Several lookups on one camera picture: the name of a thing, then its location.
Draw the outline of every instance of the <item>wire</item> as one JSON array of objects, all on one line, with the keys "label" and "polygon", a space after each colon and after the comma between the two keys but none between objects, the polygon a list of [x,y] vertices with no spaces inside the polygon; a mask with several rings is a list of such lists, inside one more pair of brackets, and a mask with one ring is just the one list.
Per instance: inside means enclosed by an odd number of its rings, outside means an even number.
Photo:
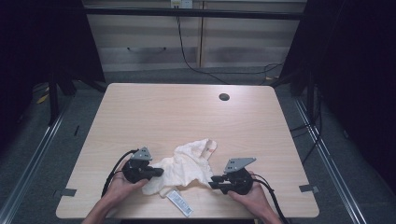
[{"label": "wire", "polygon": [[185,52],[184,52],[184,46],[183,46],[183,39],[182,39],[182,37],[181,37],[180,17],[177,17],[177,29],[178,29],[178,37],[179,37],[179,39],[180,39],[180,46],[181,46],[181,53],[182,53],[182,55],[183,55],[183,60],[184,60],[184,63],[190,68],[190,70],[192,70],[192,71],[194,71],[194,72],[197,72],[197,73],[200,73],[200,74],[205,74],[205,75],[211,76],[211,77],[215,78],[216,80],[218,80],[218,81],[220,81],[220,82],[222,82],[222,83],[224,83],[224,84],[226,84],[226,85],[231,85],[231,84],[228,83],[228,82],[226,82],[226,81],[224,81],[224,80],[222,80],[222,79],[220,79],[220,78],[218,78],[218,77],[216,77],[216,76],[214,76],[214,75],[220,75],[220,74],[225,74],[225,75],[227,75],[227,74],[229,74],[229,75],[230,75],[230,74],[240,74],[240,75],[258,75],[258,74],[265,74],[264,80],[259,84],[259,86],[260,86],[260,85],[262,85],[262,84],[265,82],[265,80],[266,80],[266,78],[267,78],[267,72],[276,69],[276,68],[277,68],[278,66],[280,66],[280,65],[283,65],[283,63],[269,63],[269,64],[267,64],[267,65],[264,66],[264,71],[260,71],[260,72],[250,72],[250,73],[248,73],[248,72],[204,72],[204,71],[197,70],[197,69],[195,69],[195,68],[192,68],[192,67],[189,65],[189,63],[187,62],[187,59],[186,59],[186,54],[185,54]]},{"label": "wire", "polygon": [[274,206],[275,206],[275,208],[276,208],[277,214],[279,215],[280,219],[282,220],[282,222],[283,222],[284,224],[289,224],[288,220],[287,220],[287,219],[285,218],[285,216],[283,215],[282,210],[280,210],[279,203],[277,202],[277,198],[276,198],[276,196],[275,196],[275,194],[274,194],[274,190],[271,189],[270,185],[268,184],[268,181],[265,180],[265,179],[264,179],[262,176],[260,176],[260,175],[256,175],[256,176],[260,177],[262,180],[253,179],[253,181],[261,183],[262,185],[264,185],[264,186],[268,189],[268,191],[269,191],[270,194],[271,194],[271,198],[272,198],[273,201],[274,201]]},{"label": "wire", "polygon": [[307,133],[308,133],[308,131],[305,131],[303,133],[300,133],[300,134],[297,134],[297,135],[293,136],[292,138],[298,138],[298,137],[301,137],[301,136],[303,136],[303,135],[305,135]]},{"label": "wire", "polygon": [[318,101],[318,106],[317,106],[317,111],[318,111],[318,117],[319,117],[319,130],[318,130],[318,135],[316,136],[316,140],[314,145],[309,149],[308,153],[306,154],[305,158],[303,159],[303,165],[305,164],[306,160],[309,158],[311,153],[314,151],[315,147],[318,145],[319,140],[321,139],[321,132],[322,132],[322,126],[323,126],[323,121],[322,121],[322,116],[321,116],[321,95],[319,94],[319,91],[317,89],[317,101]]},{"label": "wire", "polygon": [[111,179],[113,178],[114,174],[116,174],[117,172],[119,172],[119,171],[116,172],[116,169],[117,169],[117,167],[119,167],[119,165],[120,165],[120,163],[122,162],[122,160],[123,160],[126,156],[128,156],[129,154],[131,154],[131,153],[136,153],[136,151],[137,151],[137,150],[135,150],[135,149],[128,151],[128,152],[125,153],[123,156],[121,156],[121,158],[119,159],[119,161],[117,161],[117,163],[116,163],[116,165],[114,166],[113,170],[112,170],[111,173],[108,175],[108,177],[107,177],[107,179],[106,179],[105,185],[103,186],[102,197],[106,194],[107,189],[108,189],[108,185],[110,184],[110,181],[111,181]]},{"label": "wire", "polygon": [[296,127],[296,128],[292,128],[292,129],[290,129],[289,131],[294,132],[294,131],[298,131],[298,130],[304,129],[304,128],[309,127],[309,126],[311,126],[310,123],[308,123],[308,124],[303,124],[303,125],[298,126],[298,127]]}]

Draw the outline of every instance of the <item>hand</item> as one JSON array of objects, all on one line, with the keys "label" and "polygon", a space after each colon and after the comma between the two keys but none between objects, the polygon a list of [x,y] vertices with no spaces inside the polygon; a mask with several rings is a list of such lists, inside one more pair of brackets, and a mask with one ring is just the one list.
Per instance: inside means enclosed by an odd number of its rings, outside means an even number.
[{"label": "hand", "polygon": [[122,202],[132,191],[142,188],[149,182],[147,179],[142,179],[134,184],[129,182],[121,171],[126,162],[126,160],[122,161],[111,180],[106,194],[103,196],[103,198],[113,206]]},{"label": "hand", "polygon": [[[249,171],[252,178],[255,179],[253,172]],[[228,195],[235,201],[241,203],[254,216],[260,218],[266,224],[281,223],[271,205],[268,203],[262,186],[258,182],[253,182],[250,192],[246,195],[240,195],[234,191],[228,191]]]},{"label": "hand", "polygon": [[83,224],[103,223],[107,213],[113,207],[128,197],[132,191],[142,188],[149,182],[147,179],[139,180],[135,184],[129,182],[121,171],[125,162],[127,161],[121,163],[111,180],[106,194],[96,203],[91,212],[83,220]]}]

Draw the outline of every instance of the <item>black cable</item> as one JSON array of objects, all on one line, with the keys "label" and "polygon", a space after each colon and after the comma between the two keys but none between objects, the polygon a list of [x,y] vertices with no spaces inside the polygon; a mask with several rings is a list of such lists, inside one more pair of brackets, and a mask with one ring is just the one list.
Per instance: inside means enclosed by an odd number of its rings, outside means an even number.
[{"label": "black cable", "polygon": [[260,176],[260,175],[256,175],[256,176],[259,176],[262,180],[253,179],[253,181],[261,183],[262,185],[264,185],[264,186],[268,189],[268,191],[269,191],[270,194],[271,194],[271,198],[272,198],[273,201],[274,201],[274,205],[275,205],[277,214],[279,215],[280,219],[282,220],[282,222],[283,222],[284,224],[289,224],[288,220],[287,220],[287,219],[285,218],[285,216],[283,215],[282,210],[280,210],[279,203],[277,202],[276,196],[275,196],[275,194],[274,194],[274,190],[271,189],[271,187],[270,187],[270,185],[268,184],[268,182],[267,182],[262,176]]},{"label": "black cable", "polygon": [[311,124],[309,124],[309,123],[308,123],[308,124],[303,124],[303,125],[300,125],[300,126],[298,126],[298,127],[289,129],[289,131],[294,132],[294,131],[298,131],[298,130],[307,128],[307,127],[309,127],[309,126],[311,126]]},{"label": "black cable", "polygon": [[305,135],[305,134],[307,134],[307,133],[308,133],[308,131],[305,131],[305,132],[303,132],[303,133],[300,133],[300,134],[297,134],[297,135],[292,136],[292,138],[298,138],[298,137],[301,137],[301,136],[303,136],[303,135]]},{"label": "black cable", "polygon": [[184,63],[190,68],[190,70],[192,70],[192,71],[194,71],[194,72],[197,72],[197,73],[200,73],[200,74],[205,74],[205,75],[211,76],[211,77],[215,78],[216,80],[218,80],[218,81],[220,81],[220,82],[222,82],[222,83],[224,83],[224,84],[226,84],[226,85],[231,85],[231,84],[228,83],[228,82],[226,82],[226,81],[224,81],[224,80],[221,80],[220,78],[218,78],[218,77],[216,77],[216,76],[214,76],[214,75],[215,75],[215,74],[217,74],[217,75],[219,75],[219,74],[226,74],[226,75],[227,75],[227,74],[240,74],[240,75],[258,75],[258,74],[265,74],[265,78],[264,78],[264,80],[263,80],[263,82],[262,82],[262,83],[264,83],[265,80],[266,80],[266,78],[267,78],[267,72],[269,72],[269,71],[271,71],[271,70],[274,70],[275,68],[277,68],[277,67],[280,66],[280,65],[283,65],[283,63],[269,63],[269,64],[267,64],[267,65],[264,66],[264,71],[261,71],[261,72],[253,72],[253,73],[247,73],[247,72],[210,72],[210,73],[209,73],[209,72],[200,71],[200,70],[197,70],[197,69],[195,69],[195,68],[192,68],[192,67],[189,65],[189,63],[187,62],[186,54],[185,54],[185,52],[184,52],[183,39],[182,39],[182,37],[181,37],[180,17],[177,17],[177,30],[178,30],[178,37],[179,37],[179,39],[180,39],[180,46],[181,46],[181,53],[182,53],[182,56],[183,56],[183,60],[184,60]]},{"label": "black cable", "polygon": [[322,116],[321,116],[321,95],[319,94],[318,90],[317,90],[317,100],[318,100],[317,110],[318,110],[318,117],[319,117],[318,135],[316,136],[317,139],[315,140],[314,145],[309,149],[308,153],[306,154],[305,158],[303,159],[303,165],[305,164],[306,160],[309,158],[309,156],[311,155],[311,153],[314,151],[315,147],[317,146],[319,140],[321,139],[323,123],[322,123]]},{"label": "black cable", "polygon": [[111,173],[108,175],[108,177],[107,177],[107,179],[106,179],[105,185],[103,186],[102,197],[106,194],[107,189],[108,189],[108,185],[110,184],[110,181],[111,181],[111,179],[113,178],[114,174],[116,174],[116,173],[118,172],[118,171],[116,172],[116,170],[117,170],[117,168],[119,167],[119,165],[120,165],[120,163],[122,162],[122,160],[123,160],[126,156],[128,156],[129,154],[131,154],[131,153],[136,153],[136,152],[137,152],[136,149],[130,150],[129,152],[125,153],[125,154],[119,159],[119,161],[117,161],[117,163],[116,163],[116,165],[114,166],[113,170],[112,170]]},{"label": "black cable", "polygon": [[298,76],[301,71],[302,71],[302,69],[297,68],[295,71],[291,72],[287,76],[280,77],[277,81],[271,83],[269,86],[272,88],[276,88],[286,82],[289,82],[293,77]]}]

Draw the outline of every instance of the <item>black controller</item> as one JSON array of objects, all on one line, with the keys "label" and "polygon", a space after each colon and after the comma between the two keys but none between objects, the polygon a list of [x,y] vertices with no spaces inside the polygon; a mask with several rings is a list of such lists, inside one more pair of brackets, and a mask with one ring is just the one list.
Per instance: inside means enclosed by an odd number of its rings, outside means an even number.
[{"label": "black controller", "polygon": [[214,175],[213,182],[209,182],[212,189],[220,189],[223,194],[229,190],[238,194],[246,195],[253,186],[253,178],[245,169],[245,166],[254,162],[256,158],[230,159],[224,169],[225,175]]},{"label": "black controller", "polygon": [[150,180],[153,176],[161,176],[163,169],[152,168],[149,161],[129,159],[122,167],[122,172],[129,182],[136,183],[141,179]]},{"label": "black controller", "polygon": [[213,182],[209,182],[210,187],[220,189],[223,194],[232,190],[238,194],[246,195],[253,186],[253,178],[245,168],[227,175],[214,175],[211,178]]}]

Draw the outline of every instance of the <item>finger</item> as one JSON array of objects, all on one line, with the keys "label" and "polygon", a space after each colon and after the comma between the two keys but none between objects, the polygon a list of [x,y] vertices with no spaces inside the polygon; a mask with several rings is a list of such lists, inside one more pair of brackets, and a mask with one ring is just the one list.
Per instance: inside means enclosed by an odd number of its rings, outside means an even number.
[{"label": "finger", "polygon": [[122,167],[125,165],[125,163],[127,162],[127,160],[123,160],[119,166],[119,168],[117,169],[117,171],[122,170]]},{"label": "finger", "polygon": [[235,201],[238,201],[238,202],[240,202],[241,201],[241,199],[242,199],[242,195],[240,195],[240,194],[238,194],[237,192],[235,192],[235,191],[232,191],[232,190],[229,190],[228,192],[227,192],[227,194],[232,198],[232,199],[234,199]]},{"label": "finger", "polygon": [[130,190],[141,189],[145,186],[149,181],[147,179],[141,179],[134,184],[130,184]]},{"label": "finger", "polygon": [[250,173],[250,175],[251,175],[251,177],[252,177],[253,179],[256,179],[256,176],[254,175],[253,171],[248,171],[248,172]]}]

